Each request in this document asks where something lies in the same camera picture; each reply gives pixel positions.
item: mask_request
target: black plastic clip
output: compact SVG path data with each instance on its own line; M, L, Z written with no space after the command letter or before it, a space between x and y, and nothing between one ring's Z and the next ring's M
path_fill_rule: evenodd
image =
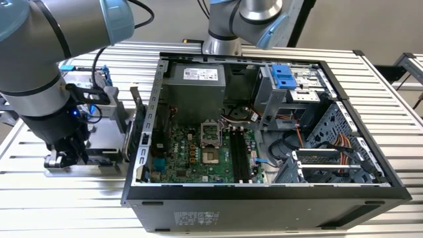
M101 88L80 88L75 84L69 83L65 86L65 89L69 91L76 104L99 104L99 105L109 105L111 100L108 98L107 93Z

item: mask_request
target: power supply label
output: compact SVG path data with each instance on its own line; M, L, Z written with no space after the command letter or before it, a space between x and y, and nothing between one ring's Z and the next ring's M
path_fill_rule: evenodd
M217 81L217 69L215 68L185 68L184 79Z

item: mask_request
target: ram slot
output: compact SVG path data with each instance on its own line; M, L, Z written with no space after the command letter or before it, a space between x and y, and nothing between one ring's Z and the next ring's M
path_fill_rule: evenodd
M231 131L229 143L231 143L231 155L232 155L232 169L235 182L248 183L249 170L248 170L248 158L247 158L247 145L243 136L243 131Z

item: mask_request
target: robotic arm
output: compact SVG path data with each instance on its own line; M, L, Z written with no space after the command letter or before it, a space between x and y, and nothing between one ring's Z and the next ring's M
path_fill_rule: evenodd
M60 157L47 167L87 163L87 121L76 106L109 103L104 91L67 85L57 62L123 41L133 30L125 0L0 0L0 93Z
M268 50L279 42L287 22L281 0L211 0L209 37L203 54L240 56L239 38Z
M269 49L285 20L281 0L211 0L204 54L240 55L239 37ZM0 0L0 93L47 143L47 168L87 163L88 121L76 106L109 104L101 89L65 83L57 62L128 39L133 30L125 0Z

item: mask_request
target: motherboard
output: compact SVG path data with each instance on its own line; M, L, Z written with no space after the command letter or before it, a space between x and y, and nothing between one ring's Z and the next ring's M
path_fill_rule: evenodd
M151 181L160 183L263 183L253 131L220 129L205 122L200 127L172 127L167 158L153 159Z

